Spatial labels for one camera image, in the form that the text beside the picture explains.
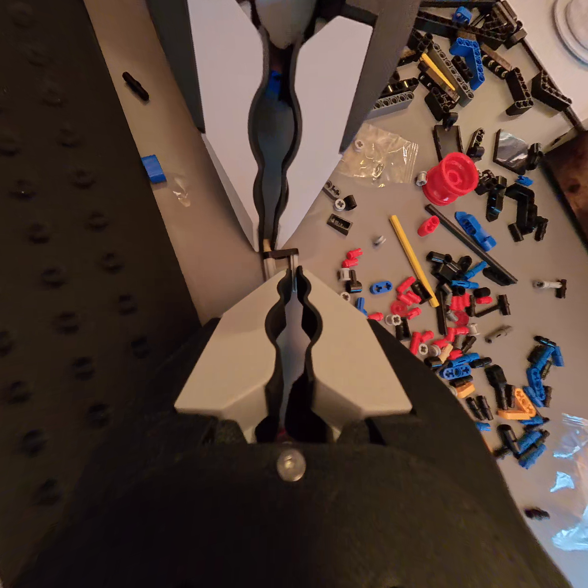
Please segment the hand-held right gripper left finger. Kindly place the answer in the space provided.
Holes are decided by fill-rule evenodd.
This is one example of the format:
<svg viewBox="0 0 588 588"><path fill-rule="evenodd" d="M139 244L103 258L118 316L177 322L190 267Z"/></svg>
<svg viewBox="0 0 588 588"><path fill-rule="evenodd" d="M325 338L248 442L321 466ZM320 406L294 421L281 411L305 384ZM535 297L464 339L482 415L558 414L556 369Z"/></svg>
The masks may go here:
<svg viewBox="0 0 588 588"><path fill-rule="evenodd" d="M291 294L290 271L283 270L222 315L175 401L177 412L235 421L249 440L275 440L284 385L277 340Z"/></svg>

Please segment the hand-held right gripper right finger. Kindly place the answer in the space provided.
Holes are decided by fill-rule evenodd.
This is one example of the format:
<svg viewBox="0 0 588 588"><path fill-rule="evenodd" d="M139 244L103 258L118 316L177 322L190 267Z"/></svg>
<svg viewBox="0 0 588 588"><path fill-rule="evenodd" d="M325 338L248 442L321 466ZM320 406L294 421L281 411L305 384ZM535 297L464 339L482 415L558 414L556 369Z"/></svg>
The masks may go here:
<svg viewBox="0 0 588 588"><path fill-rule="evenodd" d="M413 405L376 337L378 322L302 266L296 286L307 345L286 406L288 435L324 443L354 422L408 415Z"/></svg>

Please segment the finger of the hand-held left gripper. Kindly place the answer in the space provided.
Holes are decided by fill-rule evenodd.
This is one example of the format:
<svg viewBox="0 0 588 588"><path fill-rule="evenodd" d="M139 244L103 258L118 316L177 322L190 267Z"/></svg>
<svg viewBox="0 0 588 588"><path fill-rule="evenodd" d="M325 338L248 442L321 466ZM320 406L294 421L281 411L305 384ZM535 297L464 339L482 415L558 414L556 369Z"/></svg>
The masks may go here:
<svg viewBox="0 0 588 588"><path fill-rule="evenodd" d="M251 110L265 73L261 34L237 1L188 1L202 105L202 139L239 224L259 251L254 185L259 164Z"/></svg>
<svg viewBox="0 0 588 588"><path fill-rule="evenodd" d="M373 28L338 16L305 41L296 57L293 92L301 124L288 167L288 202L276 247L296 231L341 159L341 143Z"/></svg>

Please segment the pile of small colourful pins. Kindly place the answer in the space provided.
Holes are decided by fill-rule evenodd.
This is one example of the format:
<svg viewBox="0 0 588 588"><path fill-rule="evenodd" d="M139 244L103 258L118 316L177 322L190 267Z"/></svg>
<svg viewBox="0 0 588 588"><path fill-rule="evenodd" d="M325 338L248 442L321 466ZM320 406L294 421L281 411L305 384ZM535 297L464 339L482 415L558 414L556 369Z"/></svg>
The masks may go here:
<svg viewBox="0 0 588 588"><path fill-rule="evenodd" d="M355 272L361 254L361 249L350 251L338 271L340 278L346 278L347 290L341 293L341 298L351 302L353 307L363 292ZM435 329L432 329L431 321L427 329L410 324L422 314L430 298L416 276L407 277L393 289L395 299L391 301L388 314L368 312L367 317L393 329L398 342L409 342L408 352L415 360L410 360L406 366L403 361L408 355L401 352L400 356L394 356L394 366L401 367L399 378L402 385L408 385L404 390L409 399L412 400L413 393L416 393L417 403L413 404L410 414L419 422L434 423L440 415L439 406L453 410L449 397L456 401L464 399L477 428L490 430L489 422L494 413L486 397L475 394L473 380L474 372L483 369L496 394L496 415L525 426L523 436L517 438L509 426L500 425L497 431L504 446L495 454L501 458L511 453L521 467L528 469L546 449L548 432L540 429L545 420L538 410L547 408L551 399L551 388L544 382L549 369L564 366L561 350L550 339L536 336L537 345L527 360L527 385L510 385L498 364L472 349L481 338L476 330L476 319L493 312L503 317L511 314L507 296L499 294L493 298L489 288L480 287L476 278L482 273L497 284L500 284L499 280L485 261L473 263L470 256L455 260L449 254L431 251L426 260L431 263L432 276L437 280L435 295L440 307L433 309ZM449 397L439 396L435 390L440 389L446 390Z"/></svg>

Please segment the grey desk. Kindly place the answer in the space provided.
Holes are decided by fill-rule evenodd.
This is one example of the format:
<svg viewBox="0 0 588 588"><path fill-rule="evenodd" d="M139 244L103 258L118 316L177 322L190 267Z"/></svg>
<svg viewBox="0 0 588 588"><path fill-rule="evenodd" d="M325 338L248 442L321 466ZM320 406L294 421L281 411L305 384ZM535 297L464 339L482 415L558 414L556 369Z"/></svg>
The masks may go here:
<svg viewBox="0 0 588 588"><path fill-rule="evenodd" d="M100 48L107 62L136 146L141 156L155 154L168 177L182 175L190 186L189 208L173 195L169 182L153 187L190 294L202 322L232 307L261 284L259 258L240 228L208 152L194 128L182 94L159 43L143 1L85 1ZM128 71L147 90L143 103L126 86L122 73ZM386 187L363 186L360 182L333 175L337 186L355 195L356 210L349 214L353 227L348 238L326 226L332 206L319 193L297 232L288 242L298 247L300 262L334 288L336 268L353 247L364 250L360 278L371 283L381 278L394 281L410 275L410 266L389 222L401 221L416 254L429 250L466 254L467 250L444 228L420 239L416 228L427 217L426 201L413 183ZM565 367L553 368L548 384L553 398L545 414L551 419L549 450L528 471L513 458L500 466L513 498L520 506L538 506L549 511L549 521L530 521L529 526L546 551L575 587L587 587L587 552L564 552L552 543L555 533L573 523L569 516L570 491L550 493L558 471L552 452L562 436L562 413L587 418L587 252L540 170L533 173L533 189L541 216L549 220L541 242L526 237L513 242L507 225L516 215L516 203L507 198L499 219L490 224L496 238L493 256L509 269L518 284L504 291L512 316L501 320L492 313L479 322L481 334L507 324L512 332L487 345L480 338L475 347L500 364L506 378L517 386L525 384L525 358L540 334L557 342ZM374 249L372 240L383 235L386 242ZM537 290L533 281L567 280L565 299L553 290Z"/></svg>

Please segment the grey long beam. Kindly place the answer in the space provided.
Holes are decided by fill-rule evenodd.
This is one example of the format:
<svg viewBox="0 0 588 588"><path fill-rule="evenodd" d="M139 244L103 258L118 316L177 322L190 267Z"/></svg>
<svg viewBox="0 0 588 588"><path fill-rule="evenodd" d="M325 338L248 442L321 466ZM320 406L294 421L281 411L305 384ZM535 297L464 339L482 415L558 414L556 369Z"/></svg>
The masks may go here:
<svg viewBox="0 0 588 588"><path fill-rule="evenodd" d="M396 95L380 98L374 104L367 119L374 119L381 116L395 114L407 109L413 102L415 95L413 91L405 91Z"/></svg>

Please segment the clear zip bag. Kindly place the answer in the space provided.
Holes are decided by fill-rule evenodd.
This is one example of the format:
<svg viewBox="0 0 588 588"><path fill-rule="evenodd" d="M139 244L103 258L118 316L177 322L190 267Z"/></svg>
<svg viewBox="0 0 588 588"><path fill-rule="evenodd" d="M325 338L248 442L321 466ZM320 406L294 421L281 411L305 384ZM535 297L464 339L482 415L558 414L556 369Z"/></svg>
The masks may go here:
<svg viewBox="0 0 588 588"><path fill-rule="evenodd" d="M410 183L419 145L398 134L364 123L335 171L375 187Z"/></svg>

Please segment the blue thick angled beam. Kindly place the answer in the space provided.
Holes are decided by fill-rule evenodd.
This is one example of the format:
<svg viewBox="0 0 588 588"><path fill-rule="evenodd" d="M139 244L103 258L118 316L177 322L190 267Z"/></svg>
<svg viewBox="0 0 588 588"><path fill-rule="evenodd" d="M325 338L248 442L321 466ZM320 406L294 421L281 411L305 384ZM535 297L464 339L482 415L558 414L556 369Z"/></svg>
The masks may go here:
<svg viewBox="0 0 588 588"><path fill-rule="evenodd" d="M453 56L462 57L472 73L469 81L472 91L476 91L485 82L481 48L476 40L458 37L450 47Z"/></svg>

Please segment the black short pin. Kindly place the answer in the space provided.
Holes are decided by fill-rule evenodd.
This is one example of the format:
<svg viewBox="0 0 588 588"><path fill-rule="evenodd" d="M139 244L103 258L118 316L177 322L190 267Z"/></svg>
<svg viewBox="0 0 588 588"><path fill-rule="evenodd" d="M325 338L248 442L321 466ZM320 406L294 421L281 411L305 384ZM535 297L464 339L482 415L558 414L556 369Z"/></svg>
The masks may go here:
<svg viewBox="0 0 588 588"><path fill-rule="evenodd" d="M133 77L128 71L122 73L122 79L126 86L135 94L143 103L148 103L150 95L143 85Z"/></svg>

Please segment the small blue tile piece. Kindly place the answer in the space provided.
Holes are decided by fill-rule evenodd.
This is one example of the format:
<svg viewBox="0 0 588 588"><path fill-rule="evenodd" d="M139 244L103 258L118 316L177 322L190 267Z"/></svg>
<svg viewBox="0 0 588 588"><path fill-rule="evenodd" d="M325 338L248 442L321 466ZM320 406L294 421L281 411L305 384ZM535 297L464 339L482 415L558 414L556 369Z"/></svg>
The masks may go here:
<svg viewBox="0 0 588 588"><path fill-rule="evenodd" d="M141 162L152 185L163 184L167 181L166 174L155 154L142 157Z"/></svg>

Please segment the clear plastic scrap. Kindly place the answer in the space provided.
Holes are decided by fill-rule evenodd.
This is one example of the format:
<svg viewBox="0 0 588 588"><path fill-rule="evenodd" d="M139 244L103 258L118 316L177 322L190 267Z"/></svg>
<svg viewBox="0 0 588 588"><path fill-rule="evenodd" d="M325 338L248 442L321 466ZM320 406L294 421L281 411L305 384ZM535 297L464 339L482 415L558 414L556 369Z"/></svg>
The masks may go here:
<svg viewBox="0 0 588 588"><path fill-rule="evenodd" d="M169 182L169 187L180 204L185 208L189 208L191 205L190 186L186 177L182 175L173 175Z"/></svg>

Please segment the black curved panel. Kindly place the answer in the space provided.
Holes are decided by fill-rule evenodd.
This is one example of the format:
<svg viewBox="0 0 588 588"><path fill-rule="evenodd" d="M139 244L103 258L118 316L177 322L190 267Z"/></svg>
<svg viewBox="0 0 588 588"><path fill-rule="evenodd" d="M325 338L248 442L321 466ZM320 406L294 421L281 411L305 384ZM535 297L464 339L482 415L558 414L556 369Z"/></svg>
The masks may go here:
<svg viewBox="0 0 588 588"><path fill-rule="evenodd" d="M443 125L438 124L433 127L432 134L439 162L451 153L464 153L459 125L454 124L446 129Z"/></svg>

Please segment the long yellow axle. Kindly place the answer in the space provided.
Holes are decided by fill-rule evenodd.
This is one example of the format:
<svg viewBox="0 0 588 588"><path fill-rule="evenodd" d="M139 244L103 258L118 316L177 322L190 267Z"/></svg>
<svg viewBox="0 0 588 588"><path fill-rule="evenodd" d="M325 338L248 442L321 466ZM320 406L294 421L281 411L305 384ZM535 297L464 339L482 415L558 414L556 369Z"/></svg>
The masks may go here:
<svg viewBox="0 0 588 588"><path fill-rule="evenodd" d="M418 261L418 258L413 250L413 247L411 246L411 244L406 236L406 233L404 232L404 230L401 226L399 218L396 215L391 215L389 220L390 220L390 223L393 227L393 231L396 234L396 237L397 237L399 243L401 244L401 248L403 249L403 252L404 252L405 256L407 257L407 260L409 261L409 264L413 269L415 276L420 281L420 283L422 283L425 290L427 291L427 293L430 296L430 298L429 298L430 306L433 308L440 307L440 303L439 303L439 300L437 299L437 296L435 295L435 291L430 286L430 283L424 274L424 271Z"/></svg>

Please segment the pile of black beam pieces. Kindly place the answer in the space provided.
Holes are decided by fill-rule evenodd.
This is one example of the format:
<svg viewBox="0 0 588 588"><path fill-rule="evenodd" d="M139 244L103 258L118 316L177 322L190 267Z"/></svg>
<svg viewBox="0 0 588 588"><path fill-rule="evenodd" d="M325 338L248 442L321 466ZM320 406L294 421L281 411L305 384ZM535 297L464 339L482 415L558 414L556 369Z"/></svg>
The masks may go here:
<svg viewBox="0 0 588 588"><path fill-rule="evenodd" d="M569 109L571 100L555 87L546 71L540 70L528 85L520 69L512 66L496 52L501 46L513 47L526 35L522 23L517 20L505 1L449 4L449 7L452 6L456 8L452 18L422 9L418 11L408 40L409 53L401 57L399 66L417 63L420 74L408 79L392 77L380 98L405 91L414 93L417 86L422 84L428 90L424 102L438 124L446 129L457 124L458 113L454 108L467 106L474 98L474 91L469 84L471 71L462 57L450 53L450 47L456 38L463 37L479 43L484 70L489 70L507 85L513 103L505 110L506 115L522 115L532 109L536 102L558 112ZM420 56L425 52L451 80L455 91L448 88L437 74L420 61ZM472 135L467 149L464 149L464 154L470 157L475 165L484 154L481 144L483 138L484 129L478 128ZM536 169L543 156L540 143L533 143L530 146L527 171ZM502 211L504 196L509 196L518 203L517 221L509 226L513 238L522 240L525 235L534 233L534 239L541 241L545 237L548 220L537 214L534 195L529 187L516 183L507 187L503 177L495 176L487 170L478 171L479 184L475 191L481 195L488 195L487 220L491 222L497 219Z"/></svg>

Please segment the red wheel rim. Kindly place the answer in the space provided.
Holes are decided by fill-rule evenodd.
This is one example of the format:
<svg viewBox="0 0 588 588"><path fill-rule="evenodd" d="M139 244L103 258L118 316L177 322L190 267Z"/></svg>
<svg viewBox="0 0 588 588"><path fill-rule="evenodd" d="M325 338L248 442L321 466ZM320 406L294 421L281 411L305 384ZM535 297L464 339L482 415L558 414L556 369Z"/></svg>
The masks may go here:
<svg viewBox="0 0 588 588"><path fill-rule="evenodd" d="M452 152L426 173L422 191L436 206L445 206L475 190L479 171L473 160L461 152Z"/></svg>

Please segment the long black axle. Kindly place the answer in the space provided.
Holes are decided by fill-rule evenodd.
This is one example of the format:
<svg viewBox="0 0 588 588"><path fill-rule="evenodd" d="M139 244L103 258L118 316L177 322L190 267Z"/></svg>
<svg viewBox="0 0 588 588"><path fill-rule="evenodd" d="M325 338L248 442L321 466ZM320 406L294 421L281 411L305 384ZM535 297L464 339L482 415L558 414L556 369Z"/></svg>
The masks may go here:
<svg viewBox="0 0 588 588"><path fill-rule="evenodd" d="M488 269L491 273L499 280L503 286L515 285L518 283L518 279L492 258L483 248L478 245L463 229L459 228L455 223L449 220L445 215L435 208L432 204L428 204L424 207L424 210L432 217L437 216L440 224L448 230L455 238L457 238L462 244L464 244L470 251L480 257L482 261L488 264Z"/></svg>

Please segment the black flat square panel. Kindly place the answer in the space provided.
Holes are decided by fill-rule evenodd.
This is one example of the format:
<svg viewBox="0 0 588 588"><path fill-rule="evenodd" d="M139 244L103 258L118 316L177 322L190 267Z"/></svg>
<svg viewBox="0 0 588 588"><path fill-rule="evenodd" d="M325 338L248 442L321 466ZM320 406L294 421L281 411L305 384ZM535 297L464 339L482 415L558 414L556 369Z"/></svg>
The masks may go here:
<svg viewBox="0 0 588 588"><path fill-rule="evenodd" d="M517 175L525 175L531 146L512 133L499 129L495 135L493 163Z"/></svg>

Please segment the blue curved fairing piece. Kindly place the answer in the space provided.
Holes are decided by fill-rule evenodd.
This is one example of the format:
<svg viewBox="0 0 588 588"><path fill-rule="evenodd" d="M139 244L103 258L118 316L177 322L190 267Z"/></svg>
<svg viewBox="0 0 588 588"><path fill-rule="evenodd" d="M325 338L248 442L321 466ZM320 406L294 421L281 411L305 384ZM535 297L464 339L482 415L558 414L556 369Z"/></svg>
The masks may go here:
<svg viewBox="0 0 588 588"><path fill-rule="evenodd" d="M455 212L454 217L464 232L485 252L489 252L497 245L494 237L482 227L472 214L458 211Z"/></svg>

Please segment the grey pin with black connector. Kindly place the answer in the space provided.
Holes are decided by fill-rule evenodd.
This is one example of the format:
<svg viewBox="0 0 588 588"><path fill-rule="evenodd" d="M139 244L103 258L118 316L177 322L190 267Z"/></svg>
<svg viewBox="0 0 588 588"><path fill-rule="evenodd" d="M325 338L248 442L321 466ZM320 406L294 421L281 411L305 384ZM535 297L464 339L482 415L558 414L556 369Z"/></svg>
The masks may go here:
<svg viewBox="0 0 588 588"><path fill-rule="evenodd" d="M567 293L567 280L559 279L557 281L533 281L533 288L537 290L553 290L555 297L565 299Z"/></svg>

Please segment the toy truck set box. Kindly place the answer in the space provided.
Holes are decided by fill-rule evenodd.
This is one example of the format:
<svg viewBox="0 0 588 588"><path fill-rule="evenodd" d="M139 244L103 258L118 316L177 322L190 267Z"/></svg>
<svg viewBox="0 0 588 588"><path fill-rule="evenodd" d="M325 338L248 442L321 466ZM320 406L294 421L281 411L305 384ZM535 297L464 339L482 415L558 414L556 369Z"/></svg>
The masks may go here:
<svg viewBox="0 0 588 588"><path fill-rule="evenodd" d="M587 130L561 136L543 157L541 167L587 249Z"/></svg>

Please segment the crinkled clear empty bag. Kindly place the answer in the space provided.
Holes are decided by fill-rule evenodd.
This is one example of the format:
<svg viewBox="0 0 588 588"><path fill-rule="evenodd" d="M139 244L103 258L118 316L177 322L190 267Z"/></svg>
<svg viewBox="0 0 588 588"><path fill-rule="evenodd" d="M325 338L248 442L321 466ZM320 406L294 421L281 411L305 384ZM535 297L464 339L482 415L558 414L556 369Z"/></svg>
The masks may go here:
<svg viewBox="0 0 588 588"><path fill-rule="evenodd" d="M573 523L552 537L554 546L564 552L587 552L587 419L562 413L563 432L553 457L558 471L550 493L570 491L573 495L569 516Z"/></svg>

